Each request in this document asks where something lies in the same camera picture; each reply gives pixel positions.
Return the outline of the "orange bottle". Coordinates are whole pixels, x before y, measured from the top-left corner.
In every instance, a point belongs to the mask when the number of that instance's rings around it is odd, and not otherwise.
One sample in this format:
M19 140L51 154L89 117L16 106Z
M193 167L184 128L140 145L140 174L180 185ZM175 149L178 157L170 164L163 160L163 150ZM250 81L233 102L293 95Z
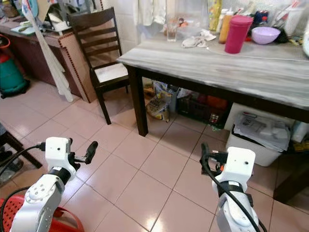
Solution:
M234 11L226 11L225 14L223 14L221 29L219 32L219 44L225 44L225 42L227 42L227 36L229 35L230 30L230 21L234 14Z

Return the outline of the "white plastic bin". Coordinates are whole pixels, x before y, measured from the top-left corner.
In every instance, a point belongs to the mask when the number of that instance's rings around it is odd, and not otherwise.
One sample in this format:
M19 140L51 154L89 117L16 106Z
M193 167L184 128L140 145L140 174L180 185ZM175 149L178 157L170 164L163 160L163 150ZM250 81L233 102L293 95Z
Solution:
M238 104L236 102L232 104L230 108L229 117L227 118L227 121L224 126L225 130L228 130L230 132L230 135L227 139L226 147L228 148L231 146L231 147L249 149L256 154L255 163L259 164L260 166L267 167L271 165L278 157L280 157L282 153L276 152L271 148L262 146L257 142L250 141L250 139L238 135L233 131L235 119L238 117L238 115L241 115L243 113L250 113L257 116L276 119L278 121L284 122L285 125L288 126L289 128L293 126L295 120L287 117L282 117L276 114L272 114L266 111L256 110L254 108Z

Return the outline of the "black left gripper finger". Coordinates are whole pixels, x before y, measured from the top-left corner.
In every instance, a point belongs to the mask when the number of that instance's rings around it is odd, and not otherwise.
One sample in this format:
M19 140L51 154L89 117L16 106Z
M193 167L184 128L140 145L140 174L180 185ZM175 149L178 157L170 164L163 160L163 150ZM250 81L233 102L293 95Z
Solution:
M85 164L90 164L91 163L93 157L95 156L97 147L98 147L98 142L97 141L91 142L91 144L89 145L89 147L86 150L86 154L84 155L84 163Z

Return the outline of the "red plastic stool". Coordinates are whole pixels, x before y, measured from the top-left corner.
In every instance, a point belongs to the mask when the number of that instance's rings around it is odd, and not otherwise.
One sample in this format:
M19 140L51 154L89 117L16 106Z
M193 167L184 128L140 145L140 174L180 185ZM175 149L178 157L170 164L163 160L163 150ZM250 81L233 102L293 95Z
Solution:
M24 205L23 195L13 195L11 198L1 198L0 203L7 202L2 213L2 227L9 232L17 211ZM49 232L85 232L82 222L66 208L58 207L51 221Z

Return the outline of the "dark low stool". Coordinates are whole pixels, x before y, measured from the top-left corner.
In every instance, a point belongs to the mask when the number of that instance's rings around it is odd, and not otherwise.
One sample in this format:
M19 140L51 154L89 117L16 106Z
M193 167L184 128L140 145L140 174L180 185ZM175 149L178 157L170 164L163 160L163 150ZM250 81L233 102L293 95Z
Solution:
M24 144L15 138L9 131L4 132L0 135L0 145L9 144L11 148L15 149L17 152L22 152L24 150ZM35 168L41 168L42 164L29 152L22 153L21 157L28 160Z

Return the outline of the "clear drinking glass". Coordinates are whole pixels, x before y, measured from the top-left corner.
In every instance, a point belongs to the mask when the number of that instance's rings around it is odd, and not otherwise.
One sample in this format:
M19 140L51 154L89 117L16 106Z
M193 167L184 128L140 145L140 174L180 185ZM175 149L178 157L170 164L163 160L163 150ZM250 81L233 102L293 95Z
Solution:
M179 20L177 17L172 17L167 19L166 32L167 41L176 42L177 41L177 29L179 27Z

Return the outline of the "yellow packet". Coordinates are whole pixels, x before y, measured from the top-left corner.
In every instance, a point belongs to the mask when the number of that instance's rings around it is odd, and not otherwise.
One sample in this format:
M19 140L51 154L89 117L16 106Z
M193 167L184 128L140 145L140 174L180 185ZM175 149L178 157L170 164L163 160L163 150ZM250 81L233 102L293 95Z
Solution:
M223 0L207 0L208 5L208 29L216 31L219 24L219 17L222 11Z

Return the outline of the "pink plastic tumbler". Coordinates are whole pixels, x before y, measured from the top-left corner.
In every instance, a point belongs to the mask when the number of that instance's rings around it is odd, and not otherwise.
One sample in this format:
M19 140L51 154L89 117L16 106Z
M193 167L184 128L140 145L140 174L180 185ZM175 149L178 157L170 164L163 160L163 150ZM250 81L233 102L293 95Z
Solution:
M229 32L225 42L224 51L230 54L240 53L241 47L249 33L250 26L253 24L253 17L235 15L231 18Z

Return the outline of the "bagged newspapers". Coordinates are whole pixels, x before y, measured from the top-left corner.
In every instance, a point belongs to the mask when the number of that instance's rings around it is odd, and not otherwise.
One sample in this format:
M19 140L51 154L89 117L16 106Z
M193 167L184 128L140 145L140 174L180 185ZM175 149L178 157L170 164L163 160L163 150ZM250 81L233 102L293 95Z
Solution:
M247 137L276 152L287 150L291 141L291 131L284 122L251 113L238 114L233 133Z

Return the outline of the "black plastic crate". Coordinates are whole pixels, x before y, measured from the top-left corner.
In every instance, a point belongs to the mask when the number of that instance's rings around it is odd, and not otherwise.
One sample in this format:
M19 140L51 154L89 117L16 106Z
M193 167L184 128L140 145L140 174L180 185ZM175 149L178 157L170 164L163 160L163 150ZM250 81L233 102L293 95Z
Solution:
M229 117L232 102L193 92L176 98L176 110L185 117L222 129Z

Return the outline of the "green gas cylinder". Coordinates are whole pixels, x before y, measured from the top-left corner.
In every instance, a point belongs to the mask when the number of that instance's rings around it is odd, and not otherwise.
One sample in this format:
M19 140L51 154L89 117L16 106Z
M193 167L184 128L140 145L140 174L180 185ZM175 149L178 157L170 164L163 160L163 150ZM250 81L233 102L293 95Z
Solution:
M29 87L29 80L24 79L17 64L6 53L0 54L0 96L7 97L24 94Z

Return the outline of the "white hanging towel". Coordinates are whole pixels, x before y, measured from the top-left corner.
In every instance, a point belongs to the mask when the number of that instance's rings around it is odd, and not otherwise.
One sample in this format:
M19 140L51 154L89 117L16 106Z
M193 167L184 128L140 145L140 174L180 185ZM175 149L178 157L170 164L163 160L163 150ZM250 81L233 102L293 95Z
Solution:
M163 25L167 19L167 0L137 0L137 24Z

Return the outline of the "printed plastic bag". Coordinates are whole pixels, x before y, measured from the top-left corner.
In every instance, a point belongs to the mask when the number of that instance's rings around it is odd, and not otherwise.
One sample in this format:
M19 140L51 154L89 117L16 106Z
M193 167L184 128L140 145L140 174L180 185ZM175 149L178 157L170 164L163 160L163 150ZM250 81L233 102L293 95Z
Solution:
M176 112L179 88L153 80L154 97L146 105L148 115L169 122L170 113Z

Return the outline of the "purple plastic bowl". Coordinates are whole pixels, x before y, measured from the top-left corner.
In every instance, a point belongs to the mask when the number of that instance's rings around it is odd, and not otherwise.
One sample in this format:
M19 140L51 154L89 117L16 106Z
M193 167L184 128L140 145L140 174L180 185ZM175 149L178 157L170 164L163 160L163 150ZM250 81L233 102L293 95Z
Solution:
M256 44L270 44L274 42L281 31L277 28L272 27L256 27L251 30L252 40Z

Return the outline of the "dark wooden slat-back chair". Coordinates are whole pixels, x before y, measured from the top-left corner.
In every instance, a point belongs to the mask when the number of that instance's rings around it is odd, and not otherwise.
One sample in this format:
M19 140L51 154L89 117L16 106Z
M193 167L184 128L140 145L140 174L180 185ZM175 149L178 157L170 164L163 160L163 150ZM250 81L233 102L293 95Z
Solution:
M126 67L114 57L122 55L114 7L96 13L70 14L68 20L88 64L91 84L104 119L110 125L104 93L121 87L128 91L129 86Z

